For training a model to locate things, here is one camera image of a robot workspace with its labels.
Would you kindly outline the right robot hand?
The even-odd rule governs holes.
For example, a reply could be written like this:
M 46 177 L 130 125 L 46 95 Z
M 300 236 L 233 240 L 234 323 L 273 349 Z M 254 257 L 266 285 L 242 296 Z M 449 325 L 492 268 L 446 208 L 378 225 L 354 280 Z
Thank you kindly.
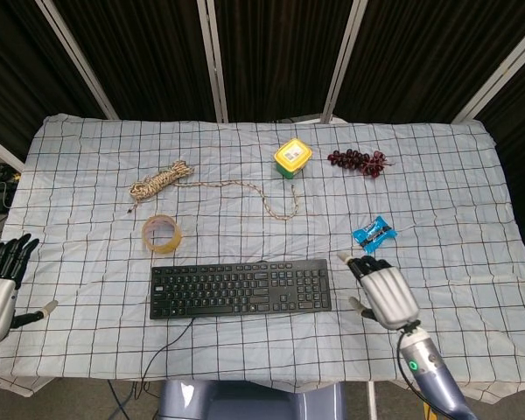
M 348 299 L 358 314 L 390 331 L 418 322 L 419 306 L 397 267 L 370 255 L 357 258 L 348 252 L 339 252 L 338 257 L 353 273 L 369 302 L 369 306 L 365 306 L 356 297 Z

